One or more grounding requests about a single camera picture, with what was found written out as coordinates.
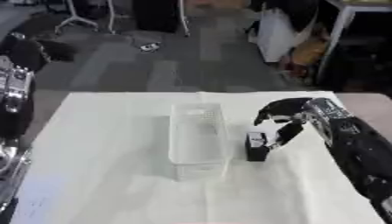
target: robot finger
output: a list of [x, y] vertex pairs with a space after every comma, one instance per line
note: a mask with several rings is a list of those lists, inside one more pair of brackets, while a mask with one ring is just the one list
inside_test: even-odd
[[254, 125], [261, 124], [264, 120], [273, 119], [275, 123], [287, 123], [302, 112], [303, 106], [312, 98], [289, 98], [273, 101], [259, 111]]

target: chair leg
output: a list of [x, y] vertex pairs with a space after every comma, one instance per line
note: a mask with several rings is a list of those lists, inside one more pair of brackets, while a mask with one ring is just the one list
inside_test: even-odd
[[191, 32], [189, 31], [188, 27], [188, 19], [186, 18], [186, 7], [184, 4], [184, 0], [178, 0], [178, 7], [179, 7], [179, 17], [181, 19], [181, 24], [184, 29], [184, 33], [186, 37], [191, 36]]
[[115, 6], [113, 5], [113, 0], [108, 0], [108, 9], [110, 14], [110, 20], [108, 22], [108, 30], [112, 34], [116, 34], [116, 31], [114, 30], [116, 11], [115, 11]]
[[78, 16], [76, 9], [74, 8], [74, 2], [73, 0], [68, 0], [68, 5], [70, 7], [70, 11], [71, 11], [71, 17], [67, 18], [66, 20], [64, 20], [61, 24], [59, 24], [58, 26], [56, 26], [54, 32], [57, 34], [60, 34], [60, 29], [66, 25], [71, 24], [72, 22], [82, 22], [88, 25], [92, 25], [95, 30], [98, 30], [98, 24], [92, 20], [86, 19], [84, 17], [80, 17]]

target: white table leg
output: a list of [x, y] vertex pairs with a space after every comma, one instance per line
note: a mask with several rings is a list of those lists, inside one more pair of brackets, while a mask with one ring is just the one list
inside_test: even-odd
[[328, 48], [326, 49], [325, 55], [323, 59], [321, 60], [320, 67], [318, 69], [318, 73], [316, 76], [316, 83], [319, 83], [322, 78], [323, 78], [323, 72], [324, 69], [326, 68], [326, 65], [328, 63], [328, 60], [331, 56], [331, 53], [333, 52], [333, 49], [336, 47], [336, 45], [339, 43], [341, 33], [343, 30], [346, 28], [348, 25], [349, 21], [353, 21], [354, 19], [354, 14], [350, 7], [345, 7], [343, 10], [340, 11], [338, 18], [335, 21], [335, 25], [333, 27], [332, 33], [331, 33], [331, 40], [329, 43]]

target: small black box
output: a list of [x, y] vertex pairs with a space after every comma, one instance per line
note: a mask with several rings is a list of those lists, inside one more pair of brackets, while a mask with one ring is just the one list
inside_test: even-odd
[[245, 142], [247, 158], [249, 162], [264, 162], [270, 153], [270, 149], [265, 146], [267, 137], [262, 132], [249, 132]]

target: office chair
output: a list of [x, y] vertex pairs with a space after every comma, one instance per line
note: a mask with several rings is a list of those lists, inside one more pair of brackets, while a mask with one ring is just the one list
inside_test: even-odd
[[74, 23], [74, 22], [81, 22], [81, 23], [84, 23], [87, 25], [91, 25], [94, 27], [94, 30], [96, 32], [98, 32], [98, 24], [96, 22], [93, 22], [92, 20], [86, 19], [86, 18], [78, 15], [78, 12], [76, 11], [75, 6], [74, 6], [74, 0], [66, 0], [66, 2], [68, 3], [68, 7], [71, 12], [71, 17], [67, 18], [61, 24], [56, 26], [56, 28], [54, 30], [54, 32], [56, 34], [60, 34], [61, 28], [63, 28], [66, 25], [69, 25], [71, 23]]

